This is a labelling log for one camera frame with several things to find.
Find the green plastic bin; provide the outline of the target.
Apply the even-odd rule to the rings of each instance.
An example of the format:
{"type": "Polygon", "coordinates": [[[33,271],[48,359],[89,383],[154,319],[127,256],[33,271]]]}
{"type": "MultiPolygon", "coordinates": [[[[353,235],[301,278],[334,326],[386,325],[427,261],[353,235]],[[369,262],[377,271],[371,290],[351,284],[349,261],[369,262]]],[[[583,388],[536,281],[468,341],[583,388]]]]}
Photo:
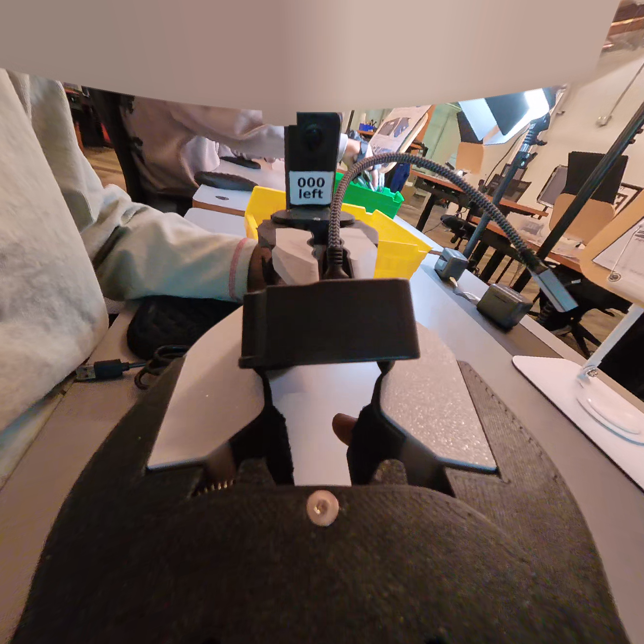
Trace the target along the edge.
{"type": "Polygon", "coordinates": [[[357,175],[348,185],[344,193],[343,204],[362,207],[367,213],[375,211],[394,219],[404,198],[400,192],[391,192],[387,187],[382,190],[372,190],[367,181],[367,173],[357,175]]]}

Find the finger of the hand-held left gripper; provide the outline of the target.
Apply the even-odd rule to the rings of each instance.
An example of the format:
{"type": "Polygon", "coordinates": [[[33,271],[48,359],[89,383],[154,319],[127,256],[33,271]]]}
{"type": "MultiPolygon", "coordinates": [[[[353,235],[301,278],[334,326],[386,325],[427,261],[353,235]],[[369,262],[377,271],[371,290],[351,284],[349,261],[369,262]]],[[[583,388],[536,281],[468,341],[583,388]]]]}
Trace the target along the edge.
{"type": "Polygon", "coordinates": [[[377,245],[362,229],[347,229],[347,256],[354,279],[373,279],[377,245]]]}
{"type": "Polygon", "coordinates": [[[286,285],[310,285],[319,281],[319,261],[309,230],[277,229],[272,264],[286,285]]]}

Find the white board stand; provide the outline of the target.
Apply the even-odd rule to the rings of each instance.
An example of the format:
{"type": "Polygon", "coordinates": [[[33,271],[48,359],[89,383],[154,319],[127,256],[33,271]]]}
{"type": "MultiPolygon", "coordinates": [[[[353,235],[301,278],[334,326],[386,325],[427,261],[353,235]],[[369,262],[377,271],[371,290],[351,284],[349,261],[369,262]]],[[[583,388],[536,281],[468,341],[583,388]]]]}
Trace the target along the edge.
{"type": "Polygon", "coordinates": [[[562,358],[515,356],[514,367],[643,490],[643,404],[608,383],[600,369],[619,340],[643,314],[627,315],[582,365],[562,358]]]}

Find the printed instruction sheet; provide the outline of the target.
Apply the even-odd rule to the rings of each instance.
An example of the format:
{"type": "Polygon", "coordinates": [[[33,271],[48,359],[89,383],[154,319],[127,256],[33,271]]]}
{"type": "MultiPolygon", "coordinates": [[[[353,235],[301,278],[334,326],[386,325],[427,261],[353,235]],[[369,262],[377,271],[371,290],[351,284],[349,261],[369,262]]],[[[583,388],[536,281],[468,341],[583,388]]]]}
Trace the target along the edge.
{"type": "Polygon", "coordinates": [[[622,278],[643,278],[643,220],[633,225],[593,259],[593,263],[622,278]]]}

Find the black USB hub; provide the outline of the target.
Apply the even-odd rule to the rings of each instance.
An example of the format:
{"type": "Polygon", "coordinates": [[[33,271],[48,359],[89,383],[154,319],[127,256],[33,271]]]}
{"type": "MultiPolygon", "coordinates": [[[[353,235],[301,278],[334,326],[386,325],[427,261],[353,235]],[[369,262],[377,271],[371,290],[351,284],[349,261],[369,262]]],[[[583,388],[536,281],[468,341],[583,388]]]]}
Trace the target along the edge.
{"type": "Polygon", "coordinates": [[[421,356],[406,279],[334,279],[247,294],[239,367],[391,362],[421,356]]]}

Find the wooden display board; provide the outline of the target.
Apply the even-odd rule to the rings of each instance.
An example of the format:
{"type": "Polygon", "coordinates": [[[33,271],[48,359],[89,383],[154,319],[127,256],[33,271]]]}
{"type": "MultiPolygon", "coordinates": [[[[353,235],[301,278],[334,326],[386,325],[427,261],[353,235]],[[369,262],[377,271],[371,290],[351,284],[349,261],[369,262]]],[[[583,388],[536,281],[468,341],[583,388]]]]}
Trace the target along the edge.
{"type": "Polygon", "coordinates": [[[370,140],[373,153],[404,153],[414,141],[422,140],[434,110],[434,105],[394,108],[370,140]]]}
{"type": "Polygon", "coordinates": [[[580,254],[582,274],[592,283],[643,308],[643,278],[630,280],[593,263],[593,259],[613,244],[633,225],[643,220],[643,193],[617,214],[592,238],[580,254]]]}

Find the person's right hand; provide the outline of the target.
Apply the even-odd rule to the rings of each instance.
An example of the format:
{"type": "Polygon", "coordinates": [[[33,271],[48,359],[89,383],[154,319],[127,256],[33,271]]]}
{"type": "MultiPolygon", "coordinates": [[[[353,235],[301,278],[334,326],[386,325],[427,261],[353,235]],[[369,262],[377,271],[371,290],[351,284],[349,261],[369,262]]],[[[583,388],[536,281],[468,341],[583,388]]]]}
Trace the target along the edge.
{"type": "Polygon", "coordinates": [[[336,414],[332,419],[332,430],[335,436],[347,447],[351,444],[357,422],[357,418],[347,414],[336,414]]]}

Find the person's left forearm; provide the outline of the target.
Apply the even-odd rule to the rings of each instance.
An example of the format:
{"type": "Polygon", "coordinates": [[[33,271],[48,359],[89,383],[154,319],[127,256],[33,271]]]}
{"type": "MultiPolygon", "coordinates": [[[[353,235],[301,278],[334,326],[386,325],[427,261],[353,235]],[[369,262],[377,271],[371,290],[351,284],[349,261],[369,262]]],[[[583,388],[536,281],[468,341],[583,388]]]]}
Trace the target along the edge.
{"type": "Polygon", "coordinates": [[[116,185],[64,194],[102,294],[239,302],[248,291],[257,243],[212,233],[176,213],[135,203],[116,185]]]}

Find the grey light stand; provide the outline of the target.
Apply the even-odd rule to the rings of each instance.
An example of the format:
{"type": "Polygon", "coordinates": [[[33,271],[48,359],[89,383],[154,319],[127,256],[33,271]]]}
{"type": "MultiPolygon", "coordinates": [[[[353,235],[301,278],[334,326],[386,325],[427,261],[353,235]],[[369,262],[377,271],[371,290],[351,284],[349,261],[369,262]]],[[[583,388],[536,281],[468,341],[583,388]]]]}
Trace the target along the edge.
{"type": "MultiPolygon", "coordinates": [[[[536,153],[532,152],[532,148],[535,146],[545,145],[545,142],[541,141],[539,139],[539,136],[542,132],[548,130],[550,126],[550,122],[551,122],[551,115],[548,112],[546,113],[546,115],[540,118],[536,118],[535,120],[532,120],[529,123],[526,136],[519,150],[517,151],[515,157],[513,158],[513,161],[511,162],[511,165],[507,173],[501,176],[501,180],[499,181],[498,187],[496,188],[493,194],[492,203],[497,207],[499,206],[501,199],[504,198],[505,192],[508,189],[511,181],[516,178],[516,173],[519,170],[521,171],[525,170],[529,165],[529,163],[532,161],[532,159],[534,159],[536,153]]],[[[486,214],[485,212],[481,212],[479,223],[477,224],[476,229],[471,235],[463,251],[465,258],[467,258],[468,260],[471,258],[471,254],[473,253],[475,247],[479,243],[480,237],[482,236],[482,233],[486,229],[490,219],[491,219],[490,215],[486,214]]]]}

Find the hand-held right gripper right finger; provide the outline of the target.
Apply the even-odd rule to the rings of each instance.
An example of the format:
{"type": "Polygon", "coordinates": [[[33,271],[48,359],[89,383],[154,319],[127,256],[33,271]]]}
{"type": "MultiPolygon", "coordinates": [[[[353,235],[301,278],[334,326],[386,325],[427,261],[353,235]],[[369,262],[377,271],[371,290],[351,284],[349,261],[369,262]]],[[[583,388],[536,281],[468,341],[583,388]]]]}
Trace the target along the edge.
{"type": "Polygon", "coordinates": [[[448,471],[497,476],[498,466],[463,372],[438,334],[418,329],[418,359],[379,363],[372,398],[352,430],[352,484],[398,461],[409,485],[449,485],[448,471]]]}

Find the person's left hand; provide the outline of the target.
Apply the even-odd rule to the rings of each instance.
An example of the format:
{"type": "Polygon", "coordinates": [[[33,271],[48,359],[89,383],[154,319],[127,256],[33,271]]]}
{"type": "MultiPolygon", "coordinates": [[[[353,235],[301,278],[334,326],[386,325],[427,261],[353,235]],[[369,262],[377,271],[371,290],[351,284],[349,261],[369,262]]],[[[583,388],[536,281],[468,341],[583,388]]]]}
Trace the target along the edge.
{"type": "Polygon", "coordinates": [[[271,250],[267,247],[255,246],[249,261],[246,292],[258,292],[268,286],[276,285],[278,279],[271,250]]]}

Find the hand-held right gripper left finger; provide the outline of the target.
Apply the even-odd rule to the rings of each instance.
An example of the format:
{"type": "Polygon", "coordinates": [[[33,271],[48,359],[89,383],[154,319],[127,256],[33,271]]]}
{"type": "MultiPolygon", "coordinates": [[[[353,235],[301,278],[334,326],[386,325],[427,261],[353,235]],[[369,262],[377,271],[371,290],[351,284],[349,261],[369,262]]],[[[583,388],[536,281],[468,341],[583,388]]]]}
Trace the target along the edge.
{"type": "Polygon", "coordinates": [[[148,460],[152,471],[199,466],[224,485],[243,462],[265,461],[273,481],[294,484],[286,422],[270,384],[238,365],[243,309],[207,331],[189,349],[148,460]]]}

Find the yellow plastic bin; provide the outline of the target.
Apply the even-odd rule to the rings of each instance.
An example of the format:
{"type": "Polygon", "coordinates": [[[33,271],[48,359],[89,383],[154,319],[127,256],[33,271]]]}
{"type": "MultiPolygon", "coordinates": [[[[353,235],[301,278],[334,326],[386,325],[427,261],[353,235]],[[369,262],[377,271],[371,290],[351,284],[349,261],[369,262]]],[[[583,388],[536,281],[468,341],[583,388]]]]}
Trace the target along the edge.
{"type": "MultiPolygon", "coordinates": [[[[245,212],[246,236],[258,240],[258,226],[274,213],[286,208],[286,193],[268,187],[255,187],[245,212]]],[[[342,211],[352,214],[379,235],[375,278],[410,279],[431,250],[428,242],[406,230],[386,214],[367,211],[360,205],[342,205],[342,211]]]]}

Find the person's upper body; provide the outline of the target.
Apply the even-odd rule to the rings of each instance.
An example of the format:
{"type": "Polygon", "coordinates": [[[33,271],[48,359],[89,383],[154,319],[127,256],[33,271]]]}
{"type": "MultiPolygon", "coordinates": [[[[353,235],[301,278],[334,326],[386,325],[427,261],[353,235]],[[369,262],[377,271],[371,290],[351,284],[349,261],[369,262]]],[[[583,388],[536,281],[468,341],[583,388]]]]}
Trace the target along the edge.
{"type": "Polygon", "coordinates": [[[81,233],[99,177],[57,81],[1,69],[1,457],[108,329],[81,233]]]}

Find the grey desk power cube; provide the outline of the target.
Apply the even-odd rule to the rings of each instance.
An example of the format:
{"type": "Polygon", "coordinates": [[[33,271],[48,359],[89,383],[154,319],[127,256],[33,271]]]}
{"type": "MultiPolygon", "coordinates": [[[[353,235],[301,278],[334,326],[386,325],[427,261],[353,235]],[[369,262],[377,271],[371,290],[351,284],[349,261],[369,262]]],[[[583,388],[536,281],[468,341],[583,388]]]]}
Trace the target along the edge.
{"type": "Polygon", "coordinates": [[[469,265],[469,259],[456,249],[444,247],[434,264],[434,271],[442,281],[458,281],[469,265]]]}
{"type": "Polygon", "coordinates": [[[533,302],[503,284],[492,284],[477,303],[477,310],[496,326],[509,331],[531,310],[533,302]]]}

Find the studio light panel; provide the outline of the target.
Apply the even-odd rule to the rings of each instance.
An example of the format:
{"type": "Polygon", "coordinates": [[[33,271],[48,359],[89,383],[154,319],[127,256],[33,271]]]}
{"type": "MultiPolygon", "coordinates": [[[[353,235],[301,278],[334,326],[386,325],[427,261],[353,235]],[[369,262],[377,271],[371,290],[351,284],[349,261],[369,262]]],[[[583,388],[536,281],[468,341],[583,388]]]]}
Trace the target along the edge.
{"type": "Polygon", "coordinates": [[[463,142],[494,146],[506,143],[533,122],[544,122],[556,102],[556,90],[539,88],[458,103],[463,142]]]}

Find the black light stand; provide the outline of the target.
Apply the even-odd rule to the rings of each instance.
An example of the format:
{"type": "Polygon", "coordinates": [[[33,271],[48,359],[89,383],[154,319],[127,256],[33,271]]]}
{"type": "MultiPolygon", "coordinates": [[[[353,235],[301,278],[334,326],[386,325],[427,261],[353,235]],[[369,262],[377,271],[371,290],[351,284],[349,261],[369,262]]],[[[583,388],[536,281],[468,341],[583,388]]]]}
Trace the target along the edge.
{"type": "Polygon", "coordinates": [[[642,131],[643,105],[641,104],[621,134],[609,148],[608,152],[601,157],[600,162],[589,175],[589,178],[582,184],[578,194],[573,198],[573,201],[564,211],[561,219],[554,226],[549,236],[539,247],[537,253],[535,254],[531,249],[528,249],[521,239],[513,242],[513,246],[519,254],[527,272],[538,283],[539,288],[559,312],[568,312],[574,309],[577,303],[552,271],[543,264],[543,259],[550,254],[555,243],[573,224],[585,204],[591,199],[601,186],[603,180],[610,173],[610,170],[614,167],[619,157],[622,156],[625,149],[633,143],[634,139],[642,131]]]}

